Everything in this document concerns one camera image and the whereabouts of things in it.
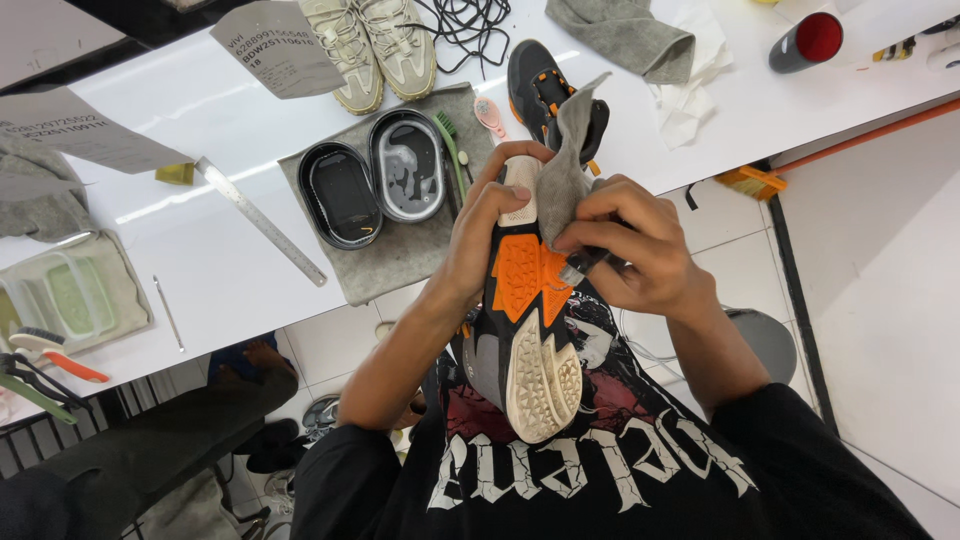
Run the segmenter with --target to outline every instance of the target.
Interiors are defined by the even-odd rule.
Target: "bare foot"
[[[294,374],[294,377],[297,375],[297,372],[290,367],[290,364],[283,359],[283,356],[264,341],[254,341],[248,345],[247,350],[243,352],[243,356],[246,356],[247,360],[249,360],[255,368],[270,369],[282,367]]]

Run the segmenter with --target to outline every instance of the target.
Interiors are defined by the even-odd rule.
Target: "fingernail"
[[[529,201],[533,196],[526,187],[511,187],[511,189],[514,191],[514,196],[521,201]]]

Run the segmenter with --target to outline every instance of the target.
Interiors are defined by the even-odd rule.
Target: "hand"
[[[503,163],[514,156],[532,156],[547,162],[554,153],[538,142],[525,140],[499,144],[487,158],[487,165],[470,187],[453,224],[446,259],[427,285],[430,294],[439,295],[449,306],[470,310],[477,305],[487,277],[493,225],[500,214],[522,209],[530,201],[529,189],[496,182]]]
[[[610,221],[617,214],[632,229]],[[576,221],[554,248],[607,248],[631,264],[593,267],[590,283],[611,306],[691,322],[719,308],[713,276],[690,258],[677,208],[623,175],[613,175],[577,205]]]

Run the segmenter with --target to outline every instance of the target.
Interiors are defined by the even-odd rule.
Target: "pink brush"
[[[477,115],[477,120],[480,120],[481,124],[500,137],[500,140],[510,140],[507,132],[503,129],[503,124],[500,123],[500,109],[496,107],[493,100],[482,96],[478,97],[473,102],[473,113]]]

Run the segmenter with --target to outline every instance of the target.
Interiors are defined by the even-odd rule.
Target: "black cup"
[[[842,44],[840,21],[829,13],[811,13],[770,49],[770,68],[777,73],[796,73],[830,60]]]

